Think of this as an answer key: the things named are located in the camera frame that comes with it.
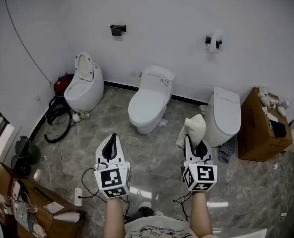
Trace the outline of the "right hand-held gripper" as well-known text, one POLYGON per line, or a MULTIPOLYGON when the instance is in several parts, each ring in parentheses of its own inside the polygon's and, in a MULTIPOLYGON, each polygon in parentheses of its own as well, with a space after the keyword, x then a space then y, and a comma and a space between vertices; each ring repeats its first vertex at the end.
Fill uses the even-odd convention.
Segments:
POLYGON ((194 154, 192 140, 188 134, 184 139, 184 172, 182 174, 189 191, 209 191, 217 183, 217 165, 207 165, 201 161, 211 159, 213 151, 206 140, 202 140, 194 154))

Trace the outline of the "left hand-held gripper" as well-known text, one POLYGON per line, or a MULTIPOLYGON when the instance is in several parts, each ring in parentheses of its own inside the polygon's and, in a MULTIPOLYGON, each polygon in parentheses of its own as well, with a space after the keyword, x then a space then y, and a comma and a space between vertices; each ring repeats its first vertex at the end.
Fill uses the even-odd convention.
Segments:
POLYGON ((125 162, 120 137, 113 133, 105 138, 95 152, 94 175, 99 191, 107 198, 127 196, 130 193, 131 166, 125 162), (99 163, 101 160, 113 163, 99 163))

